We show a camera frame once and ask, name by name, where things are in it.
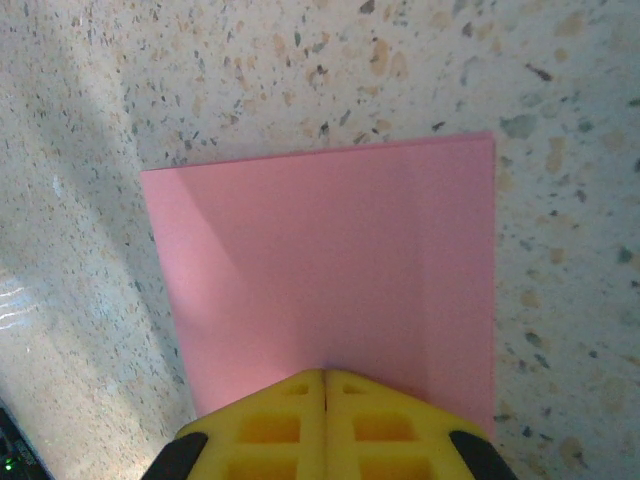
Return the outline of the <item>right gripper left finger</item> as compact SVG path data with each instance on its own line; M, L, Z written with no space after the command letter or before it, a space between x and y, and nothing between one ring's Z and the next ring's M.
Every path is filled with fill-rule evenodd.
M323 479L324 372L305 370L182 427L146 479Z

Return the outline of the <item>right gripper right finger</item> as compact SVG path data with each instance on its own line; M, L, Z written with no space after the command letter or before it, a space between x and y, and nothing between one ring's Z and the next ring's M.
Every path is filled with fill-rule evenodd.
M326 372L328 479L514 479L476 424L340 370Z

